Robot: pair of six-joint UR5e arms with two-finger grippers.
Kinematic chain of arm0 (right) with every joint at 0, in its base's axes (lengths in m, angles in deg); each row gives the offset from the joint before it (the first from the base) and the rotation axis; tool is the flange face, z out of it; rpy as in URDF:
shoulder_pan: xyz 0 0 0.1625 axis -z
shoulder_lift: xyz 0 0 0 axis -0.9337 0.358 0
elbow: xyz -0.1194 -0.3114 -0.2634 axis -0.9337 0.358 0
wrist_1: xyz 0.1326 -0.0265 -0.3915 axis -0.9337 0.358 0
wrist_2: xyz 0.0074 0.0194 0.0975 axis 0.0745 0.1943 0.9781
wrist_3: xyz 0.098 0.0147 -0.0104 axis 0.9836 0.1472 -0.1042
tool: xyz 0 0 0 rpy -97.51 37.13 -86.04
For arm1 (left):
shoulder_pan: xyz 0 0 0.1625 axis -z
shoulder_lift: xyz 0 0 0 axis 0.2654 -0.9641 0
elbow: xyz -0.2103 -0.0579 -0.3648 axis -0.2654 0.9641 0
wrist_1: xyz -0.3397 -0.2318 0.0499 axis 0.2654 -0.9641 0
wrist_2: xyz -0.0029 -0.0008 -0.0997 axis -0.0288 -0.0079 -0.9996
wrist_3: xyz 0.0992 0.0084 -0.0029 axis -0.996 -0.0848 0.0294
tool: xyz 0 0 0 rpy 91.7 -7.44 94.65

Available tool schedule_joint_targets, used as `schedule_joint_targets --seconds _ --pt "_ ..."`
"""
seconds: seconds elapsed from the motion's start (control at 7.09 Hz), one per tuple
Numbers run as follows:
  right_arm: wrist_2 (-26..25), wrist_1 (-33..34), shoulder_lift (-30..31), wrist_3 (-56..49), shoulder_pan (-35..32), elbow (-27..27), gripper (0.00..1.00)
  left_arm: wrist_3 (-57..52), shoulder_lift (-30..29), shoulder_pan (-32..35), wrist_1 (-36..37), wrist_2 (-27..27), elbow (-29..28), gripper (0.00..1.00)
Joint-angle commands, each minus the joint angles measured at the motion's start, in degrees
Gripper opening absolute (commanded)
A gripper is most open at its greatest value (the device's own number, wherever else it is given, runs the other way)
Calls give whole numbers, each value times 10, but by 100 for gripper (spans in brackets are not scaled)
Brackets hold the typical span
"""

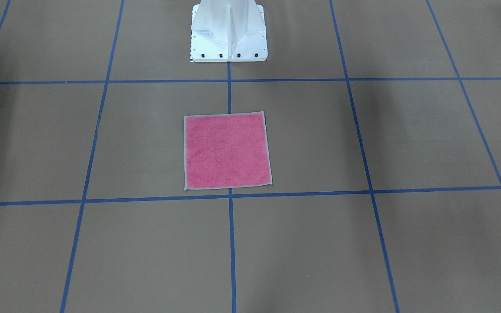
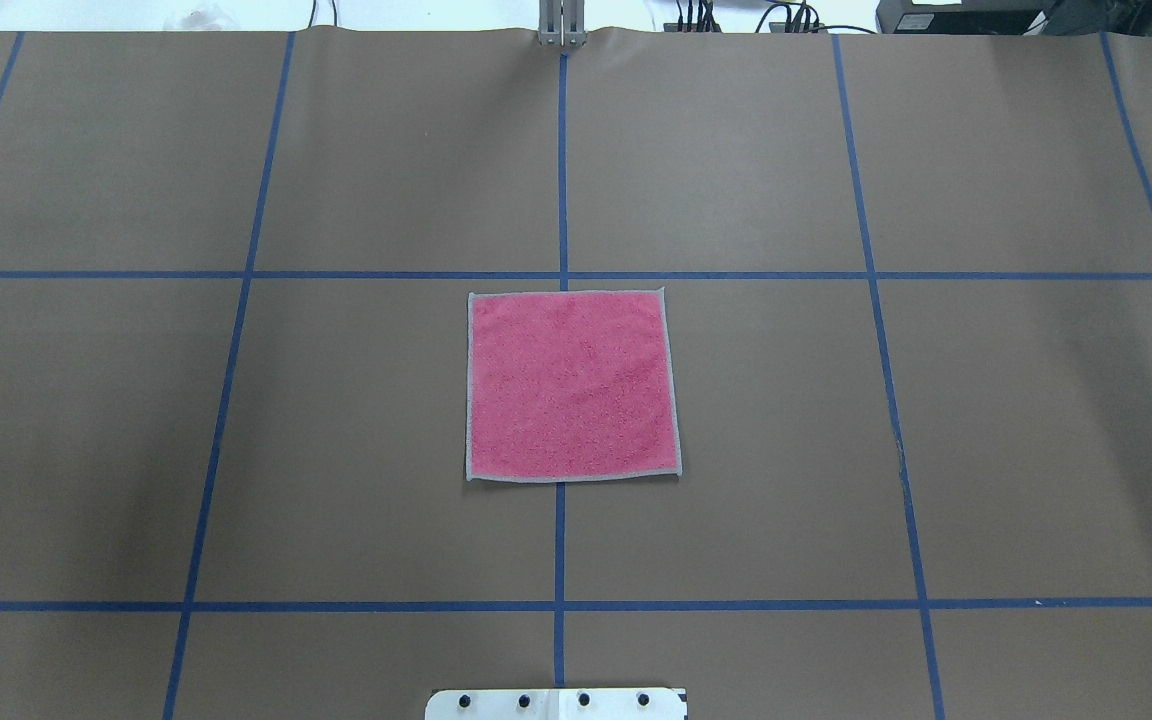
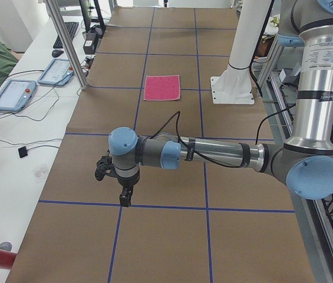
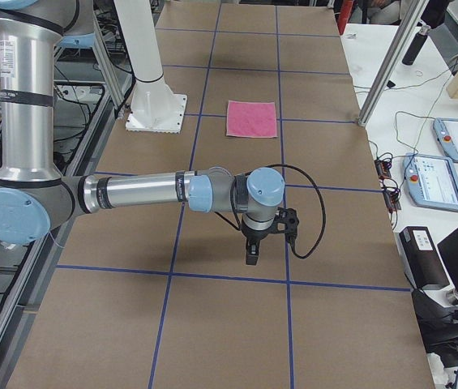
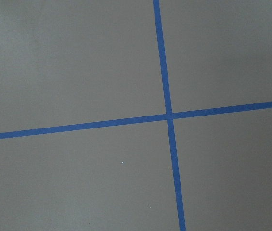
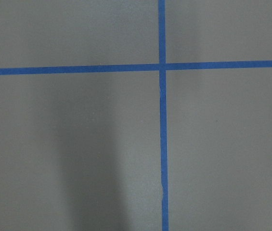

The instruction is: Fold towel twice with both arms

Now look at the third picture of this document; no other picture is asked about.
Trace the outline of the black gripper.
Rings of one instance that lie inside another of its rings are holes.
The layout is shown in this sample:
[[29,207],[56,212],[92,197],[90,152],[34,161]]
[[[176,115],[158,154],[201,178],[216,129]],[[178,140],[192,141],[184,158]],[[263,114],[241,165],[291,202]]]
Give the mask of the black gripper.
[[133,194],[134,186],[139,182],[140,176],[132,176],[127,178],[119,178],[118,182],[122,185],[122,193],[119,196],[120,205],[130,207],[131,196]]

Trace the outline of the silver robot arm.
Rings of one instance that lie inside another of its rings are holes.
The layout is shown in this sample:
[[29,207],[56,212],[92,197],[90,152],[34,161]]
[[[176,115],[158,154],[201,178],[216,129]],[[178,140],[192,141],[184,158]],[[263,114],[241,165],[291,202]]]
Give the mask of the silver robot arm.
[[249,167],[305,199],[333,194],[333,1],[283,1],[279,41],[304,49],[292,134],[282,146],[172,136],[163,130],[144,137],[120,127],[110,133],[109,152],[97,163],[95,177],[118,180],[124,207],[131,204],[141,166],[177,169],[182,160]]

